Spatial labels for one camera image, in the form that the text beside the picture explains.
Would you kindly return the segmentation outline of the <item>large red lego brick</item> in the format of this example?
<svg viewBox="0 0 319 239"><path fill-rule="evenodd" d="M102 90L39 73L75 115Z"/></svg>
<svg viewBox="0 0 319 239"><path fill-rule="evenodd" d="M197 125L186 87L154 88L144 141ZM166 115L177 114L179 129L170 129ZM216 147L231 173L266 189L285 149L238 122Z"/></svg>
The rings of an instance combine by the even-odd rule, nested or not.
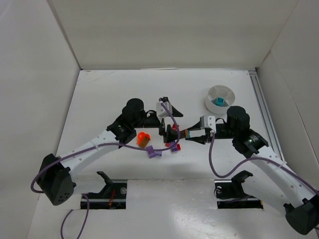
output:
<svg viewBox="0 0 319 239"><path fill-rule="evenodd" d="M177 128L178 128L178 125L173 124L172 129L175 130L175 131L177 131Z"/></svg>

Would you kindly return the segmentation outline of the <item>teal and brown lego stack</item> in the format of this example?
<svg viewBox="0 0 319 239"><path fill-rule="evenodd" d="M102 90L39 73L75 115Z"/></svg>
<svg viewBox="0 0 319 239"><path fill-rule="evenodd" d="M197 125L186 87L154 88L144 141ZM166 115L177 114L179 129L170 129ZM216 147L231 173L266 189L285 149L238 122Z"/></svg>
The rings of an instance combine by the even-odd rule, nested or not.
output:
<svg viewBox="0 0 319 239"><path fill-rule="evenodd" d="M183 132L184 132L184 138L185 139L190 138L190 131L189 130L185 129Z"/></svg>

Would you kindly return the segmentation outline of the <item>orange transparent lego piece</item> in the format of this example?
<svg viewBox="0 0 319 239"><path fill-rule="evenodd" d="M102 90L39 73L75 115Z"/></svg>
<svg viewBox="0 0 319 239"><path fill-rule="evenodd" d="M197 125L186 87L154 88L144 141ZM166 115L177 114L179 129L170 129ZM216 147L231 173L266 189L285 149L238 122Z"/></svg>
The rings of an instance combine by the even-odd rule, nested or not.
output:
<svg viewBox="0 0 319 239"><path fill-rule="evenodd" d="M144 138L144 137L148 137L151 140L151 137L149 134L145 133L145 132L140 132L137 136L137 145L139 145L140 141Z"/></svg>

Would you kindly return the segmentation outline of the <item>brown lego brick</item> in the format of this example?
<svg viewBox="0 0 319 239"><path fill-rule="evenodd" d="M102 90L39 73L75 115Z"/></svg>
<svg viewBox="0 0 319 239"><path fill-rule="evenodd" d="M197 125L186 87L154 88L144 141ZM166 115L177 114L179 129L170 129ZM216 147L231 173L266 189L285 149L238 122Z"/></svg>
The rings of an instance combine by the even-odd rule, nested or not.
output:
<svg viewBox="0 0 319 239"><path fill-rule="evenodd" d="M140 148L146 148L147 144L149 143L150 139L148 137L144 137L140 143L139 143L139 147Z"/></svg>

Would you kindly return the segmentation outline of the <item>teal lego brick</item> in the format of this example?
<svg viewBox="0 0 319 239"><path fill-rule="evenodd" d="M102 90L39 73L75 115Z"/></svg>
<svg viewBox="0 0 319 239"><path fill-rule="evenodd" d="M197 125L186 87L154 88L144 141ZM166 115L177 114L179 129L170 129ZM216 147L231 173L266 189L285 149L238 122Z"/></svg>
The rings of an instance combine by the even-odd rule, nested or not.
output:
<svg viewBox="0 0 319 239"><path fill-rule="evenodd" d="M225 105L225 100L223 98L217 98L215 101L215 104L219 107L224 107Z"/></svg>

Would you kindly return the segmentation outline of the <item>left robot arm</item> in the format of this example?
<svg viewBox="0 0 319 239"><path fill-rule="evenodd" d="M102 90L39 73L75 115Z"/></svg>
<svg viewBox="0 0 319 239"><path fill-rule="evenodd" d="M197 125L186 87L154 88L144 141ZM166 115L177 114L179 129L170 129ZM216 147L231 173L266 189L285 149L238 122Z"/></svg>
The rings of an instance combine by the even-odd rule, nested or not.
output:
<svg viewBox="0 0 319 239"><path fill-rule="evenodd" d="M149 112L144 110L141 99L130 99L116 120L92 141L63 157L47 155L33 184L41 188L40 192L53 205L64 203L79 188L75 177L80 171L109 152L121 147L130 148L129 142L137 136L137 128L159 128L163 132L165 117L172 120L183 117L167 97L160 98L157 109Z"/></svg>

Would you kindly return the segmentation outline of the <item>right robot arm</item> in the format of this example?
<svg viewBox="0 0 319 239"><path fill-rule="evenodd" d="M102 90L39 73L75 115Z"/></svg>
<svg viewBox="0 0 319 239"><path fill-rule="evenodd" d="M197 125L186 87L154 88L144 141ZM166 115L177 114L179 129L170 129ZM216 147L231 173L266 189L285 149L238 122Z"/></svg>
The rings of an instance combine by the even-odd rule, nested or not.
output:
<svg viewBox="0 0 319 239"><path fill-rule="evenodd" d="M188 128L188 131L205 131L204 135L190 137L188 140L201 144L210 143L208 160L213 174L219 179L231 177L237 197L250 195L277 209L284 214L288 224L296 232L307 235L318 229L318 189L287 167L268 142L250 128L250 116L243 107L231 106L226 114L227 119L223 123L217 123L214 116L202 116L197 124ZM212 162L214 141L220 138L232 139L233 147L245 157L225 175L218 174ZM255 176L247 170L235 173L246 162L252 162L260 168L281 192L274 193L257 185Z"/></svg>

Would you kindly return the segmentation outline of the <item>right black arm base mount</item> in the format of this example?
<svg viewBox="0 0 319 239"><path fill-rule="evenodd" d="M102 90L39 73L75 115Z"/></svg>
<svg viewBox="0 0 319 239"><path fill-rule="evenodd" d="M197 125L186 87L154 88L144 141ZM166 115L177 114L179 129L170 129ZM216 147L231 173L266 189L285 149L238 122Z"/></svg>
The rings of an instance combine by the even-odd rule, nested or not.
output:
<svg viewBox="0 0 319 239"><path fill-rule="evenodd" d="M244 170L231 179L214 181L214 195L218 209L263 209L261 200L244 192L242 184L253 174Z"/></svg>

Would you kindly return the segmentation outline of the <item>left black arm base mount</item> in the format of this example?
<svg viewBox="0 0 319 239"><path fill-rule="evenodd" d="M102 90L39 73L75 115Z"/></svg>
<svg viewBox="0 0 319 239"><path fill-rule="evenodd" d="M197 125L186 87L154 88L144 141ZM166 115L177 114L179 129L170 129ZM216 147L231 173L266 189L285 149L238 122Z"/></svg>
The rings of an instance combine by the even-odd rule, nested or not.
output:
<svg viewBox="0 0 319 239"><path fill-rule="evenodd" d="M98 179L102 179L101 188L97 192L89 192L91 210L124 210L126 209L128 181L122 179L112 180L103 171L98 171Z"/></svg>

